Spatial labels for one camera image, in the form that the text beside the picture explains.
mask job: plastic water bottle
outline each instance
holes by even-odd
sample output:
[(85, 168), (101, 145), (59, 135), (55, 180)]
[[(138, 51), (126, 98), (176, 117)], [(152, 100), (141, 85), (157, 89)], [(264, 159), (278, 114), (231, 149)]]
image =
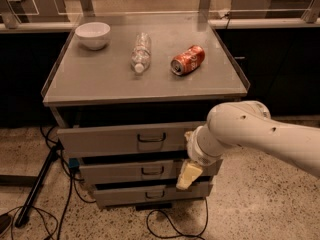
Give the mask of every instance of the plastic water bottle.
[(131, 55), (131, 65), (136, 75), (142, 73), (150, 66), (151, 62), (151, 38), (146, 33), (137, 35), (135, 47)]

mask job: bottle cap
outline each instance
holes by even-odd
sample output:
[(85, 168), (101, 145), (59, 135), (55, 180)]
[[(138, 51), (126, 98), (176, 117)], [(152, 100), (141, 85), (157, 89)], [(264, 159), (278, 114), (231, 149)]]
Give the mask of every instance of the bottle cap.
[(137, 65), (134, 66), (134, 71), (140, 75), (144, 71), (144, 66), (141, 63), (138, 63)]

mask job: cabinet top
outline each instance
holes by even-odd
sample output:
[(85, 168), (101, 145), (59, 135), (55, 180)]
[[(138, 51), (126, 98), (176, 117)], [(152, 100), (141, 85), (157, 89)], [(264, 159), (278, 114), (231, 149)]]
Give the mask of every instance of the cabinet top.
[[(245, 96), (248, 83), (245, 77), (245, 81), (240, 80), (241, 69), (235, 69), (213, 30), (198, 17), (198, 13), (163, 13), (83, 18), (81, 24), (109, 24), (110, 45), (99, 51), (87, 50), (74, 35), (57, 71), (47, 81), (50, 85), (43, 100), (45, 106)], [(148, 33), (152, 40), (151, 65), (142, 76), (136, 76), (130, 65), (139, 32)], [(204, 48), (204, 62), (188, 75), (173, 74), (172, 58), (191, 45)]]

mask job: drawer handle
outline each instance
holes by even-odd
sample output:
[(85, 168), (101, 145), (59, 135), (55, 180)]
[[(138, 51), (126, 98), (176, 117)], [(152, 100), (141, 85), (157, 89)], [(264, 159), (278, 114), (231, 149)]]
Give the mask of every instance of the drawer handle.
[(167, 138), (167, 134), (164, 132), (160, 138), (142, 138), (140, 134), (137, 136), (139, 142), (162, 142)]
[(162, 190), (161, 193), (159, 193), (158, 196), (150, 196), (148, 194), (148, 192), (146, 192), (146, 199), (160, 199), (160, 198), (163, 198), (164, 197), (164, 190)]
[(162, 166), (159, 172), (145, 172), (144, 170), (144, 168), (141, 168), (141, 174), (143, 175), (161, 175), (164, 172), (164, 167)]

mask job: gray cabinet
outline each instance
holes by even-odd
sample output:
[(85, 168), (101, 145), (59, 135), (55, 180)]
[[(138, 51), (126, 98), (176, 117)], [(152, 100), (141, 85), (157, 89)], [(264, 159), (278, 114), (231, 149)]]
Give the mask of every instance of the gray cabinet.
[[(188, 158), (184, 134), (203, 125), (214, 105), (245, 96), (249, 84), (198, 16), (90, 18), (111, 25), (110, 46), (93, 52), (70, 38), (53, 69), (44, 104), (51, 108), (65, 152), (79, 160), (100, 208), (210, 194), (221, 161), (205, 168), (188, 190), (176, 188)], [(137, 77), (130, 68), (130, 54), (142, 31), (152, 38), (152, 61)], [(170, 60), (193, 44), (204, 47), (205, 61), (189, 75), (174, 75)]]

